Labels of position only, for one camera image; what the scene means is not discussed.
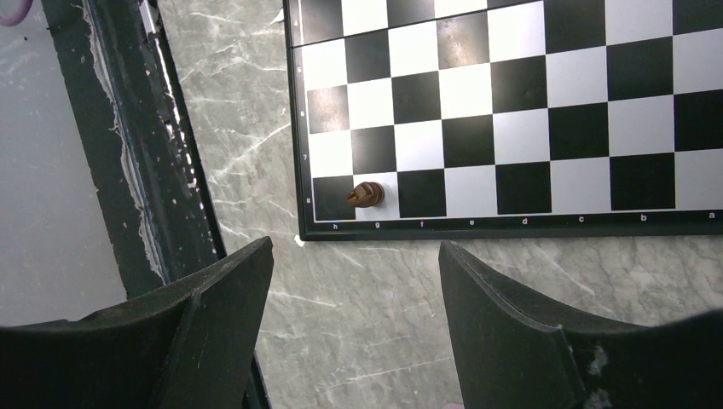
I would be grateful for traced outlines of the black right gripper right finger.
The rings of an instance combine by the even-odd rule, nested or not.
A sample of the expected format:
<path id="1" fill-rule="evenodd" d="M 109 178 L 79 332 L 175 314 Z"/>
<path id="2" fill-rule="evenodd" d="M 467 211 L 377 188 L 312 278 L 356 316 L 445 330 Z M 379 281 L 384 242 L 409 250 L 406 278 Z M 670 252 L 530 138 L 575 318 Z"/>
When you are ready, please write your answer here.
<path id="1" fill-rule="evenodd" d="M 721 407 L 719 309 L 635 325 L 558 302 L 454 242 L 438 262 L 464 407 Z"/>

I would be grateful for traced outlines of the dark brown chess piece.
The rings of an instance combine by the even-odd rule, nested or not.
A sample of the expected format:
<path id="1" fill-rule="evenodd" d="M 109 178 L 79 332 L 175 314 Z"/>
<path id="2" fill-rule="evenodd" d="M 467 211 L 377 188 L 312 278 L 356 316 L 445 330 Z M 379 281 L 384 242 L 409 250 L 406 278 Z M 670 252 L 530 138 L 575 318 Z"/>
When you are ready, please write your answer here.
<path id="1" fill-rule="evenodd" d="M 380 205 L 385 198 L 384 187 L 374 181 L 365 181 L 355 186 L 346 197 L 347 204 L 354 208 L 370 208 Z"/>

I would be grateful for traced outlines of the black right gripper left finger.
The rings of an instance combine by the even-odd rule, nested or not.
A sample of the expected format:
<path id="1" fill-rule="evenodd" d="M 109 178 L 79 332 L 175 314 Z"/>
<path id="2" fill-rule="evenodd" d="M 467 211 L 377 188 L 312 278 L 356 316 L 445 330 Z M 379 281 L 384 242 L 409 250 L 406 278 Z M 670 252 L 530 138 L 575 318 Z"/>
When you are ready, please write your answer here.
<path id="1" fill-rule="evenodd" d="M 2 407 L 241 407 L 273 268 L 263 237 L 81 320 L 4 327 Z"/>

